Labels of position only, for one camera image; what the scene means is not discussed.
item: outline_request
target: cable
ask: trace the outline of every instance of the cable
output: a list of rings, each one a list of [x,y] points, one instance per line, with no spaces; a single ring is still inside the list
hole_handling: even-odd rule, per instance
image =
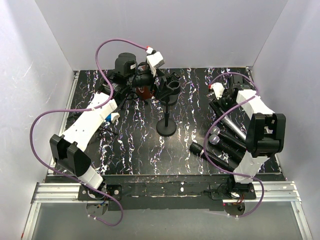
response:
[[[224,76],[224,75],[229,75],[229,74],[234,74],[234,75],[240,75],[240,76],[242,76],[243,78],[245,78],[249,83],[251,83],[251,84],[255,87],[256,95],[259,94],[259,89],[258,89],[258,87],[255,85],[255,83],[254,83],[253,81],[251,81],[251,79],[248,78],[246,75],[243,75],[243,74],[241,74],[241,73],[239,73],[239,72],[226,72],[226,73],[222,73],[222,74],[218,75],[217,77],[215,77],[215,78],[211,81],[210,84],[213,84],[213,83],[216,81],[216,79],[218,79],[219,77]],[[208,132],[206,133],[206,135],[205,135],[205,137],[204,137],[204,140],[203,140],[203,151],[204,151],[204,155],[205,155],[206,159],[209,161],[209,163],[211,163],[214,167],[216,167],[217,169],[219,169],[220,171],[222,171],[222,172],[224,172],[224,173],[226,173],[226,174],[237,175],[237,176],[246,177],[246,178],[250,178],[250,179],[252,178],[252,179],[258,181],[258,182],[260,183],[260,185],[261,185],[261,191],[262,191],[262,193],[261,193],[261,198],[260,198],[259,202],[257,203],[257,205],[256,205],[251,211],[249,211],[249,212],[247,212],[247,213],[245,213],[245,214],[243,214],[243,215],[233,216],[233,217],[245,217],[245,216],[248,216],[248,215],[252,214],[252,213],[260,206],[260,204],[261,204],[261,202],[262,202],[262,200],[263,200],[263,198],[264,198],[264,195],[265,195],[265,188],[264,188],[264,185],[263,185],[262,181],[261,181],[260,179],[258,179],[257,177],[255,177],[255,176],[252,177],[252,176],[249,176],[249,175],[246,175],[246,174],[242,174],[242,173],[235,173],[235,172],[227,171],[227,170],[224,170],[224,169],[222,169],[221,167],[217,166],[216,164],[214,164],[214,163],[210,160],[210,158],[209,158],[209,156],[208,156],[208,154],[207,154],[208,138],[209,138],[209,134],[211,133],[211,131],[212,131],[212,129],[214,128],[214,126],[216,126],[217,123],[218,123],[221,119],[223,119],[226,115],[228,115],[228,114],[231,113],[233,110],[235,110],[235,109],[237,109],[238,107],[240,107],[241,105],[243,105],[243,104],[249,102],[250,100],[254,99],[255,97],[256,97],[255,95],[252,96],[252,97],[250,97],[249,99],[247,99],[247,100],[245,100],[245,101],[243,101],[243,102],[241,102],[241,103],[233,106],[233,107],[230,108],[228,111],[226,111],[224,114],[222,114],[217,120],[214,121],[214,123],[213,123],[212,126],[209,128],[209,130],[208,130]]]
[[[36,125],[36,123],[38,122],[38,120],[39,120],[40,118],[42,118],[43,116],[47,115],[47,114],[52,114],[52,113],[76,113],[76,112],[82,113],[82,112],[89,112],[89,111],[92,111],[93,109],[98,109],[98,108],[106,105],[106,104],[110,101],[110,99],[112,98],[112,96],[113,96],[113,94],[114,94],[114,89],[113,89],[111,83],[109,82],[109,80],[107,79],[106,75],[104,74],[104,72],[102,71],[102,69],[101,69],[101,67],[100,67],[99,60],[98,60],[98,53],[99,53],[99,50],[102,48],[103,45],[105,45],[105,44],[107,44],[107,43],[110,43],[110,42],[114,42],[114,41],[125,42],[125,43],[128,43],[128,44],[134,45],[134,46],[136,46],[136,47],[138,47],[138,48],[141,48],[141,49],[143,49],[143,50],[147,50],[147,48],[144,47],[144,46],[138,45],[138,44],[136,44],[136,43],[134,43],[134,42],[132,42],[132,41],[125,40],[125,39],[121,39],[121,38],[113,38],[113,39],[107,40],[107,41],[101,43],[101,45],[97,48],[97,50],[96,50],[96,52],[95,52],[95,63],[96,63],[96,66],[98,67],[99,72],[101,73],[102,77],[104,78],[104,80],[106,81],[106,83],[107,83],[107,84],[109,85],[109,87],[110,87],[110,96],[109,96],[109,98],[108,98],[105,102],[101,103],[100,105],[98,105],[98,106],[96,106],[96,107],[94,107],[94,108],[84,108],[84,109],[56,109],[56,110],[49,110],[49,111],[43,112],[43,113],[41,113],[39,116],[37,116],[37,117],[35,118],[35,120],[33,121],[32,125],[31,125],[31,128],[30,128],[30,134],[29,134],[30,147],[31,147],[31,150],[32,150],[35,158],[36,158],[42,165],[44,165],[45,167],[47,167],[48,169],[54,171],[54,172],[57,173],[57,174],[63,175],[63,176],[65,176],[65,177],[67,177],[67,178],[69,178],[69,179],[71,179],[71,180],[73,180],[73,181],[76,181],[77,183],[80,183],[80,184],[81,184],[82,182],[81,182],[79,179],[77,179],[77,178],[75,178],[75,177],[73,177],[73,176],[70,176],[70,175],[68,175],[68,174],[65,174],[65,173],[63,173],[63,172],[61,172],[61,171],[59,171],[59,170],[56,170],[56,169],[54,169],[53,167],[50,167],[48,164],[46,164],[43,160],[41,160],[41,158],[38,156],[38,154],[37,154],[37,152],[36,152],[36,150],[35,150],[33,132],[34,132],[34,128],[35,128],[35,125]],[[100,221],[100,222],[103,222],[104,224],[106,224],[106,225],[108,225],[108,226],[111,226],[111,227],[114,227],[114,226],[118,225],[118,224],[121,222],[121,220],[122,220],[122,218],[123,218],[123,216],[124,216],[124,210],[123,210],[120,202],[119,202],[118,200],[116,200],[114,197],[110,196],[109,194],[104,193],[104,192],[102,192],[102,191],[99,191],[99,190],[97,190],[97,189],[95,189],[95,188],[93,188],[93,187],[91,187],[91,186],[89,186],[89,185],[86,185],[86,187],[87,187],[88,189],[91,189],[92,191],[95,191],[95,192],[97,192],[97,193],[99,193],[99,194],[101,194],[101,195],[104,195],[104,196],[106,196],[107,198],[113,200],[113,201],[119,206],[119,208],[120,208],[120,210],[121,210],[121,217],[120,217],[120,219],[119,219],[116,223],[106,222],[106,221],[104,221],[103,219],[101,219],[101,218],[99,218],[99,217],[96,217],[96,216],[94,216],[94,215],[88,215],[88,216],[94,218],[95,220],[98,220],[98,221]]]

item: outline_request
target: round stand base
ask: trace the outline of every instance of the round stand base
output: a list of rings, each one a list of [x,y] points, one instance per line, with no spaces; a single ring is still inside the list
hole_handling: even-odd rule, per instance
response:
[[[160,119],[156,124],[156,131],[160,136],[170,137],[175,134],[177,130],[177,124],[172,119],[168,119],[168,126],[165,126],[165,119]]]
[[[177,102],[178,102],[178,95],[170,95],[169,96],[168,106],[172,106],[172,105],[176,104]],[[160,103],[162,105],[166,105],[166,102],[164,100],[160,100]]]

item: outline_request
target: metal frame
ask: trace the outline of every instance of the metal frame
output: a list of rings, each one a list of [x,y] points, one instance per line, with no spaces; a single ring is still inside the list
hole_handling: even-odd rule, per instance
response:
[[[251,69],[246,68],[249,77],[252,79]],[[75,73],[72,87],[70,90],[69,98],[66,104],[66,109],[69,109],[74,97],[77,82],[79,77],[79,71]],[[64,113],[62,123],[60,126],[59,134],[65,130],[66,122],[68,118],[68,113]],[[276,161],[280,167],[278,156],[275,156]],[[53,158],[51,159],[50,166],[55,167],[55,162]],[[48,176],[53,176],[53,171],[48,171]],[[253,182],[254,189],[257,198],[254,200],[245,200],[244,202],[258,202],[261,197],[261,185],[259,182]],[[40,207],[42,203],[96,203],[96,201],[82,201],[78,200],[78,194],[80,189],[79,183],[38,183],[31,202],[30,212],[26,221],[24,228],[22,240],[31,240],[38,215],[40,212]],[[263,202],[291,202],[292,209],[301,232],[301,236],[304,240],[312,240],[312,235],[306,221],[301,198],[298,193],[297,187],[294,181],[265,181],[264,186],[264,198]],[[225,199],[224,203],[233,202],[233,200]]]

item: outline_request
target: gray wall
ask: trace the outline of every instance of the gray wall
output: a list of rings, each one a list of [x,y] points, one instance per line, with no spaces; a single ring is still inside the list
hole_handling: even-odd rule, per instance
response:
[[[30,126],[40,113],[66,107],[73,72],[34,0],[0,0],[0,23],[0,239],[17,240],[47,172],[31,152]],[[61,120],[45,117],[35,129],[47,163]]]
[[[125,38],[161,51],[166,68],[252,66],[288,0],[35,0],[73,70],[97,69],[95,51]],[[101,50],[104,68],[126,43]]]
[[[320,1],[289,0],[259,54],[253,77],[265,103],[287,119],[280,163],[296,182],[320,239]]]

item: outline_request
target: black tube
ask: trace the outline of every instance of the black tube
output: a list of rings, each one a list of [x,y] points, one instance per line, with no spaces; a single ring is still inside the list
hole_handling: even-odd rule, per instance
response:
[[[238,164],[244,157],[243,153],[238,152],[236,149],[223,142],[217,135],[211,135],[209,137],[209,143],[211,143],[214,146],[217,146],[219,149],[230,155],[231,159],[237,162]]]
[[[204,148],[196,143],[196,142],[193,142],[191,143],[190,147],[189,147],[189,150],[191,153],[197,155],[197,156],[200,156],[201,158],[207,160],[205,154],[204,154]],[[210,151],[206,151],[206,153],[208,154],[208,157],[210,158],[210,160],[216,164],[217,166],[219,166],[220,168],[223,168],[229,172],[233,172],[235,169],[230,166],[228,163],[226,163],[225,161],[223,161],[222,159],[220,159],[219,157],[215,156],[212,152]]]
[[[214,126],[211,134],[218,135],[222,140],[224,140],[227,144],[230,144],[236,149],[239,149],[243,152],[247,150],[246,144],[244,144],[242,141],[239,141],[234,136],[228,134],[227,132],[221,131],[219,127]]]

